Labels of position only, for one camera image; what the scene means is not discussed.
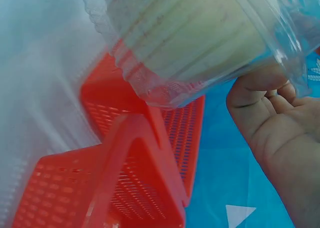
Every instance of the blue tarp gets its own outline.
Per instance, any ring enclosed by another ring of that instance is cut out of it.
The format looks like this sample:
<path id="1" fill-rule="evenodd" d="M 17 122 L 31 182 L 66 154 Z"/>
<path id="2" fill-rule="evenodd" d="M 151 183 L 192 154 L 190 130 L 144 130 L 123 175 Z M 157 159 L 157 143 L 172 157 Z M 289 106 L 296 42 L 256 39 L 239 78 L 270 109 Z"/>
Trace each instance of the blue tarp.
<path id="1" fill-rule="evenodd" d="M 312 95 L 320 97 L 320 83 L 313 81 L 320 81 L 320 56 L 311 54 L 307 64 Z M 219 85 L 206 96 L 187 228 L 294 227 L 228 113 L 225 99 L 232 84 Z"/>

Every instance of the palm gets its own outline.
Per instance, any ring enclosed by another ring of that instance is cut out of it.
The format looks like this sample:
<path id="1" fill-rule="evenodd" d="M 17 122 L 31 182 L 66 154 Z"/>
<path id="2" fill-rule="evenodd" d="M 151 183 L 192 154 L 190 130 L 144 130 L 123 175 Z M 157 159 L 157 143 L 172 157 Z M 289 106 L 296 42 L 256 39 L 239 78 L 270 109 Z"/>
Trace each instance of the palm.
<path id="1" fill-rule="evenodd" d="M 239 78 L 227 106 L 295 225 L 318 227 L 320 101 L 296 99 L 281 72 L 268 67 Z"/>

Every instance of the plastic wrap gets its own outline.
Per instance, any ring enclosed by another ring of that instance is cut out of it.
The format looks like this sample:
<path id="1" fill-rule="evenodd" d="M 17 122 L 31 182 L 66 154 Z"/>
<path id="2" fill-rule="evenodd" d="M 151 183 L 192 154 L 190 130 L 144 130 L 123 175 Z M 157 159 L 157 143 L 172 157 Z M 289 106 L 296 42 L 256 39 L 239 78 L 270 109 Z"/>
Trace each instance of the plastic wrap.
<path id="1" fill-rule="evenodd" d="M 82 0 L 0 0 L 0 227 L 38 159 L 99 142 L 79 87 L 105 42 Z"/>
<path id="2" fill-rule="evenodd" d="M 84 0 L 124 78 L 174 108 L 265 65 L 309 93 L 305 56 L 320 43 L 319 0 Z"/>

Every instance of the plastic container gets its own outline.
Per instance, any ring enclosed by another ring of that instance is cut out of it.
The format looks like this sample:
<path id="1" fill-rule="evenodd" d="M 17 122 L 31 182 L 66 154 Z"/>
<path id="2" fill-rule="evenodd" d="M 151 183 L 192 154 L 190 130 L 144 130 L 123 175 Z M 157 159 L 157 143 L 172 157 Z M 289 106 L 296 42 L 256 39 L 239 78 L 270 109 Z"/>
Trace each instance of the plastic container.
<path id="1" fill-rule="evenodd" d="M 319 0 L 84 0 L 96 29 L 148 104 L 183 106 L 266 65 L 309 93 L 305 56 L 320 44 Z"/>
<path id="2" fill-rule="evenodd" d="M 12 228 L 184 227 L 169 159 L 146 118 L 122 115 L 103 144 L 39 160 Z"/>
<path id="3" fill-rule="evenodd" d="M 176 163 L 169 160 L 167 165 L 171 170 L 176 170 L 177 175 L 180 173 L 181 179 L 176 186 L 181 190 L 184 206 L 189 204 L 198 159 L 204 97 L 184 108 L 161 112 L 159 108 L 148 106 L 135 94 L 131 85 L 123 79 L 121 69 L 115 67 L 115 59 L 106 54 L 83 84 L 81 101 L 100 140 L 104 140 L 119 115 L 143 114 L 162 149 L 169 156 L 174 154 Z"/>

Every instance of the red plastic basket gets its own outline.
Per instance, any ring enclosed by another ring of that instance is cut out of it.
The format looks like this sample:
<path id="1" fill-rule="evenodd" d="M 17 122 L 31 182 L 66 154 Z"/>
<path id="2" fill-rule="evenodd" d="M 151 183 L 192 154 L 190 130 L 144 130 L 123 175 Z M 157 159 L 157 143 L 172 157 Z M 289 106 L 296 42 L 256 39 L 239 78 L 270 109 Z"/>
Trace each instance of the red plastic basket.
<path id="1" fill-rule="evenodd" d="M 40 159 L 12 227 L 184 227 L 170 159 L 145 117 L 122 115 L 102 145 Z"/>
<path id="2" fill-rule="evenodd" d="M 190 202 L 198 159 L 205 98 L 200 97 L 184 108 L 163 111 L 148 106 L 131 85 L 123 80 L 112 56 L 106 55 L 93 70 L 81 89 L 81 101 L 92 126 L 103 140 L 114 118 L 123 113 L 147 117 L 157 139 L 167 152 L 174 152 L 183 183 L 178 183 L 185 206 Z"/>

